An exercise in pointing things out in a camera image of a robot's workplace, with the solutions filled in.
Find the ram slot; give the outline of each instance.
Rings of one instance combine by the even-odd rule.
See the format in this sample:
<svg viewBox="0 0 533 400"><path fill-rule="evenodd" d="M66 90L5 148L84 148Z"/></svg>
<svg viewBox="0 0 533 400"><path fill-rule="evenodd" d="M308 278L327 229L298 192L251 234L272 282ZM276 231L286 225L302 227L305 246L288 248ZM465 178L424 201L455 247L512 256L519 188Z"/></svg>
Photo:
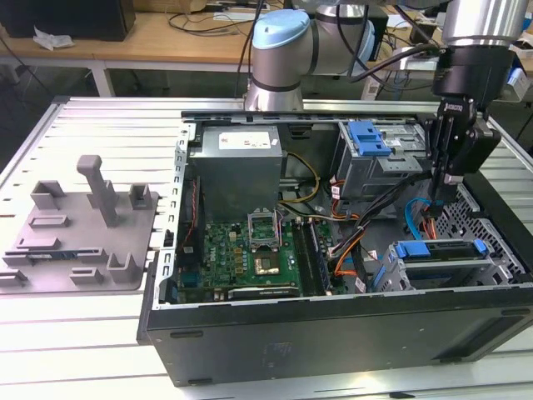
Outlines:
<svg viewBox="0 0 533 400"><path fill-rule="evenodd" d="M316 235L312 229L312 225L309 223L304 223L301 229L303 230L304 238L306 241L306 254L309 260L309 268L311 271L311 278L315 288L315 294L324 295L326 294L326 291L322 283L320 268L320 261L322 257L320 247L318 247L318 241L316 240Z"/></svg>
<svg viewBox="0 0 533 400"><path fill-rule="evenodd" d="M322 254L322 251L320 249L319 240L318 240L318 234L316 232L315 223L311 222L309 227L310 227L311 235L312 235L312 239L313 239L313 248L315 250L316 262L318 264L318 269L320 271L320 277L321 277L321 281L322 281L322 288L324 289L324 291L326 291L326 290L328 290L330 288L330 276L329 276L329 273L327 271L327 263L326 263L326 260L324 259L324 255Z"/></svg>
<svg viewBox="0 0 533 400"><path fill-rule="evenodd" d="M296 251L296 261L298 262L298 272L300 273L301 292L304 297L315 295L315 284L311 273L311 263L306 250L306 238L303 226L299 223L292 223L292 239Z"/></svg>

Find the open computer tower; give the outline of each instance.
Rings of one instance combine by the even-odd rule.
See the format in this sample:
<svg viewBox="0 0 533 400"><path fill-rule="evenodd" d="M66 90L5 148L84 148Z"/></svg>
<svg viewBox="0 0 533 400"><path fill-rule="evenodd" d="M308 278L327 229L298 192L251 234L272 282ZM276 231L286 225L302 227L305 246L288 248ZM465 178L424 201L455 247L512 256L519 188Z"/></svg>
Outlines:
<svg viewBox="0 0 533 400"><path fill-rule="evenodd" d="M426 182L404 187L337 269L431 169L427 115L182 117L139 325L176 386L471 362L531 325L531 234L480 172L429 229Z"/></svg>

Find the green circuit board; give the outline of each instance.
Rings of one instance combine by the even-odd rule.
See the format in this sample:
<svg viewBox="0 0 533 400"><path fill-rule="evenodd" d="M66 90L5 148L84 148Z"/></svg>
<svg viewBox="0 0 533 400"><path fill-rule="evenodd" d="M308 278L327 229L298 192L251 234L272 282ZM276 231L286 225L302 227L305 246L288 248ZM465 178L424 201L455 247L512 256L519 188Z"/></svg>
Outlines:
<svg viewBox="0 0 533 400"><path fill-rule="evenodd" d="M325 254L327 247L331 246L329 225L316 222L315 227L316 244ZM298 265L298 259L301 259L301 246L297 251L296 238L293 237L294 229L294 221L282 222L281 241L276 241L280 244L271 248L251 246L248 221L208 223L204 232L202 266L197 272L180 271L178 273L178 302L220 301L223 299L222 296L227 296L228 291L237 288L265 288L267 290L273 287L289 287L297 289L296 292L299 292L300 296L305 296L306 285L302 285L301 274L304 273L304 278L308 283L309 266L308 261L304 261L301 266ZM270 220L258 218L253 223L253 230L253 241L271 239L276 235L271 218ZM306 254L315 257L313 254L316 250L309 251Z"/></svg>
<svg viewBox="0 0 533 400"><path fill-rule="evenodd" d="M282 245L277 252L271 250L252 252L247 222L210 224L204 242L202 286L204 288L269 285L299 287L300 278L292 233L290 229L283 231ZM230 237L232 232L235 233L234 241ZM269 238L272 235L271 223L265 222L262 226L260 222L259 226L255 225L254 234L257 238Z"/></svg>

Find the white sticker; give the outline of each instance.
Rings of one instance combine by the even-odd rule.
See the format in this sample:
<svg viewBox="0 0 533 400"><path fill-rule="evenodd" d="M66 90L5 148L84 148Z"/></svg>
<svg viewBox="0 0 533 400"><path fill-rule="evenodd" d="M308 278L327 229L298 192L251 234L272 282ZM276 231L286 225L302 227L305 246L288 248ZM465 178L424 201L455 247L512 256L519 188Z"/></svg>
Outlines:
<svg viewBox="0 0 533 400"><path fill-rule="evenodd" d="M384 139L383 142L389 148L401 147L401 142L398 139Z"/></svg>
<svg viewBox="0 0 533 400"><path fill-rule="evenodd" d="M341 200L341 188L338 186L332 187L331 196L336 200Z"/></svg>
<svg viewBox="0 0 533 400"><path fill-rule="evenodd" d="M356 288L361 293L366 293L366 284L359 277L356 278Z"/></svg>
<svg viewBox="0 0 533 400"><path fill-rule="evenodd" d="M271 148L268 132L222 132L218 136L221 150L250 150Z"/></svg>
<svg viewBox="0 0 533 400"><path fill-rule="evenodd" d="M363 261L377 261L377 251L376 250L371 250L370 252L368 252L368 255L370 257L363 258Z"/></svg>

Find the blue cable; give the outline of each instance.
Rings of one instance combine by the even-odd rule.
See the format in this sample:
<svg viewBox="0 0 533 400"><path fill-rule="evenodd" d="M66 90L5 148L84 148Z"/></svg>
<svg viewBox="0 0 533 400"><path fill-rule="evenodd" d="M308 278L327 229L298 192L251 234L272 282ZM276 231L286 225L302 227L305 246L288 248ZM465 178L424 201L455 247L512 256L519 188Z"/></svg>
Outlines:
<svg viewBox="0 0 533 400"><path fill-rule="evenodd" d="M415 197L406 204L406 209L404 211L404 215L406 216L407 227L409 228L416 240L422 240L422 235L420 235L420 232L418 232L418 229L416 228L415 222L413 221L413 217L411 215L411 206L416 202L423 202L428 206L431 205L431 202L427 198Z"/></svg>

